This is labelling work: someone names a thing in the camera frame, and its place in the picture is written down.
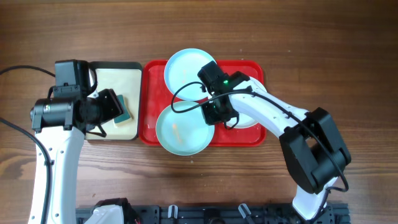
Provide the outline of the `green yellow sponge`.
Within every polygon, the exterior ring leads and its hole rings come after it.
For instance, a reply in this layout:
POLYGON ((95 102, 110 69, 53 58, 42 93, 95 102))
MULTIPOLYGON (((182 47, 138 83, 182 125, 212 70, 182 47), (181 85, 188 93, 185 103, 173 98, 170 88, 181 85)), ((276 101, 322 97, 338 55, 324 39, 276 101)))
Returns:
POLYGON ((123 95, 118 95, 117 98, 122 106, 123 113, 121 115, 117 116, 116 118, 114 118, 113 122, 114 122, 115 126, 122 126, 122 125, 125 125, 125 124, 131 122, 132 116, 130 115, 130 112, 126 106, 126 102, 125 102, 123 95))

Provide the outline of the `light blue plate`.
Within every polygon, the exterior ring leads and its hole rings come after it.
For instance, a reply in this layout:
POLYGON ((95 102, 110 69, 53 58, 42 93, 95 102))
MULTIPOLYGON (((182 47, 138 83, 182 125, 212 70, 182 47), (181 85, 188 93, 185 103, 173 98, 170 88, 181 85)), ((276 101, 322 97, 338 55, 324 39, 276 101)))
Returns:
POLYGON ((155 132, 160 145, 178 156, 191 156, 206 148, 215 134, 215 127, 205 123, 201 108, 184 113, 172 110, 184 110, 196 106, 194 101, 179 101, 166 107, 159 115, 155 132))
MULTIPOLYGON (((215 59, 204 50, 183 49, 172 55, 164 69, 164 81, 174 95, 181 87, 191 82, 200 82, 198 72, 203 66, 215 62, 215 59)), ((208 96, 201 90, 201 85, 192 84, 177 94, 177 98, 185 101, 200 101, 208 96)))

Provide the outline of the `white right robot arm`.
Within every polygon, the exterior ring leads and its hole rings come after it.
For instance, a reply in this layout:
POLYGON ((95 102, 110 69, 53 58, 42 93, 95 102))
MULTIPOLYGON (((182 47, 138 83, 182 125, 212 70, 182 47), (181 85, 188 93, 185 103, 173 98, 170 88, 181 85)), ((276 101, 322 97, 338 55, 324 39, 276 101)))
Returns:
POLYGON ((198 73, 211 98, 202 106, 206 123, 227 122, 245 114, 280 142, 290 176, 297 183, 292 205, 306 221, 314 221, 343 177, 351 155, 331 115, 323 108, 309 112, 269 94, 255 78, 241 72, 198 73))

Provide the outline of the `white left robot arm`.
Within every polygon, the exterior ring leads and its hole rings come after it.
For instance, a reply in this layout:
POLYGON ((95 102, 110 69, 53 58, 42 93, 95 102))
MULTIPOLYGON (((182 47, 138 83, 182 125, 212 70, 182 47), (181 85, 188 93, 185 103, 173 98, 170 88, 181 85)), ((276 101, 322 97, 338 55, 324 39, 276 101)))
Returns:
POLYGON ((75 223, 76 177, 86 133, 123 113, 112 89, 92 96, 96 72, 84 60, 55 63, 55 85, 31 109, 37 141, 29 223, 75 223))

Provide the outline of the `black soapy water tray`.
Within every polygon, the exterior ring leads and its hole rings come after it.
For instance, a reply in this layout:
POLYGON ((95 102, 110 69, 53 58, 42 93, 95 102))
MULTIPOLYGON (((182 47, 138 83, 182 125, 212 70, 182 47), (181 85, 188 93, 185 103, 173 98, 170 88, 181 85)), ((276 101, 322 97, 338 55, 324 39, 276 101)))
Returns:
POLYGON ((95 128, 86 134, 85 139, 93 140, 134 140, 138 137, 139 113, 141 103, 142 65, 138 62, 91 62, 91 69, 96 73, 98 86, 95 91, 113 89, 115 94, 123 95, 132 121, 115 126, 113 119, 104 123, 102 128, 107 136, 96 136, 100 130, 95 128))

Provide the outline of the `red serving tray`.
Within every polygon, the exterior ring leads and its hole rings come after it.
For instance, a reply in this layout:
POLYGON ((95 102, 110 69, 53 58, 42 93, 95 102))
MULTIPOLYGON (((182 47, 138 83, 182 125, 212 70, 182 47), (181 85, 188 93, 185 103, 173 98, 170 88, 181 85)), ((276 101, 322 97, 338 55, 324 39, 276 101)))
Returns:
MULTIPOLYGON (((155 133, 157 118, 170 105, 172 94, 164 82, 166 60, 153 60, 144 67, 139 112, 139 138, 145 144, 158 146, 155 133)), ((259 64, 251 60, 219 60, 217 64, 228 74, 240 71, 264 83, 264 73, 259 64)), ((215 126, 210 146, 254 147, 266 139, 266 128, 260 124, 250 128, 227 130, 221 124, 215 126)))

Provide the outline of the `white plate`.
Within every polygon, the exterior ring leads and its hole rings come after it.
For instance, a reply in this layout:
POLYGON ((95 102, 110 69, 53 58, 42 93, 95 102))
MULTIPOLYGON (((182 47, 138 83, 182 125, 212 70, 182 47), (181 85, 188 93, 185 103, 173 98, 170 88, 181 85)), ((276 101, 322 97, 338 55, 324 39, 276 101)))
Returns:
MULTIPOLYGON (((256 86, 258 86, 261 90, 263 91, 267 91, 265 86, 258 80, 256 80, 255 78, 251 77, 251 80, 256 84, 256 86)), ((244 114, 244 113, 239 113, 239 121, 237 121, 236 118, 231 118, 227 123, 227 127, 231 128, 233 125, 235 124, 234 128, 237 129, 244 129, 244 128, 250 128, 251 126, 254 126, 255 124, 257 124, 257 122, 252 119, 251 117, 249 117, 248 115, 244 114)))

